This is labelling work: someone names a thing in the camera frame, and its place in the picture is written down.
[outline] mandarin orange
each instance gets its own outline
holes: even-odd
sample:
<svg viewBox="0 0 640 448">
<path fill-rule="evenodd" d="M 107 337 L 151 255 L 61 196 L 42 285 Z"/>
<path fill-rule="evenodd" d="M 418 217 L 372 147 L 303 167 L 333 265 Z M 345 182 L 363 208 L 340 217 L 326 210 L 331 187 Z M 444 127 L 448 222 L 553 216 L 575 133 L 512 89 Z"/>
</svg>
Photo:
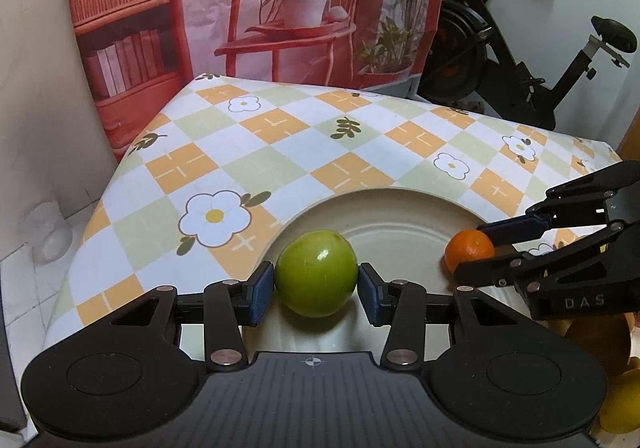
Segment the mandarin orange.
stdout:
<svg viewBox="0 0 640 448">
<path fill-rule="evenodd" d="M 482 260 L 494 255 L 494 245 L 487 235 L 477 229 L 465 229 L 454 235 L 447 244 L 444 262 L 453 273 L 461 262 Z"/>
</svg>

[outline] green fruit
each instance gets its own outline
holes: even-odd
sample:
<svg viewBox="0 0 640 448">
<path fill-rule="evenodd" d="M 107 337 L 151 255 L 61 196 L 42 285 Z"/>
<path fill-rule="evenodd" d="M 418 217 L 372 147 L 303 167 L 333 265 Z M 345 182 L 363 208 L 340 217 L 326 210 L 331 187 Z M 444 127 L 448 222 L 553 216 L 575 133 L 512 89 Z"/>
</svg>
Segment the green fruit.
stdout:
<svg viewBox="0 0 640 448">
<path fill-rule="evenodd" d="M 353 294 L 358 261 L 339 233 L 305 233 L 284 248 L 276 262 L 275 285 L 284 304 L 307 318 L 339 310 Z"/>
</svg>

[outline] fruit bowl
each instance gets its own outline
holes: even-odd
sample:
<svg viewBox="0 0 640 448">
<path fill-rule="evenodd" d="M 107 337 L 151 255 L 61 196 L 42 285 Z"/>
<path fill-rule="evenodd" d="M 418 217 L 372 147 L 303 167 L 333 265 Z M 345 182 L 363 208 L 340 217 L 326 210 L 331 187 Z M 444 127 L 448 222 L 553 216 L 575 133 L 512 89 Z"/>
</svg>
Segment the fruit bowl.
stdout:
<svg viewBox="0 0 640 448">
<path fill-rule="evenodd" d="M 297 215 L 267 246 L 260 261 L 275 263 L 295 238 L 330 229 L 349 240 L 358 262 L 372 264 L 383 279 L 404 278 L 428 292 L 451 294 L 444 248 L 457 232 L 481 222 L 468 209 L 428 193 L 402 188 L 358 190 L 325 199 Z M 529 315 L 513 288 L 487 288 L 486 292 Z M 242 331 L 250 356 L 255 351 L 371 351 L 376 361 L 387 334 L 388 327 L 369 325 L 356 293 L 340 311 L 322 319 L 298 316 L 276 293 L 262 324 Z M 437 358 L 449 346 L 447 325 L 427 325 L 425 359 Z"/>
</svg>

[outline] tablecloth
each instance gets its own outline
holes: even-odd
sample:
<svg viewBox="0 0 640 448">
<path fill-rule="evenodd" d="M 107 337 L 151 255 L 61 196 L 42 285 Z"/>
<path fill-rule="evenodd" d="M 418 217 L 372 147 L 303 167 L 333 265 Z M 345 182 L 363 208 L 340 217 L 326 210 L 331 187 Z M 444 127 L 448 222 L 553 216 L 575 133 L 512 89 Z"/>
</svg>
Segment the tablecloth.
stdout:
<svg viewBox="0 0 640 448">
<path fill-rule="evenodd" d="M 587 141 L 443 106 L 203 74 L 134 141 L 89 221 L 45 346 L 158 285 L 246 279 L 278 230 L 334 193 L 397 186 L 486 221 L 620 158 Z M 550 251 L 594 228 L 520 244 Z"/>
</svg>

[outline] logo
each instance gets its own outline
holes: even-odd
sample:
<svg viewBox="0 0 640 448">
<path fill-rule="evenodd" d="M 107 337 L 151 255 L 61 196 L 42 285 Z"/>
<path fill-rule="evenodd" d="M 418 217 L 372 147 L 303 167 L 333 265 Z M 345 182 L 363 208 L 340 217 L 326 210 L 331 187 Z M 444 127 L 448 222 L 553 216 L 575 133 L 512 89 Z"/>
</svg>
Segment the logo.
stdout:
<svg viewBox="0 0 640 448">
<path fill-rule="evenodd" d="M 306 360 L 304 361 L 304 364 L 308 365 L 309 367 L 317 367 L 322 363 L 324 363 L 324 361 L 322 361 L 320 358 L 316 356 L 311 356 L 310 358 L 306 358 Z"/>
<path fill-rule="evenodd" d="M 565 309 L 573 309 L 574 307 L 579 307 L 580 309 L 584 307 L 600 307 L 604 305 L 604 294 L 596 294 L 595 298 L 591 301 L 586 296 L 583 296 L 581 299 L 578 298 L 574 300 L 573 298 L 565 298 L 564 299 L 564 308 Z"/>
</svg>

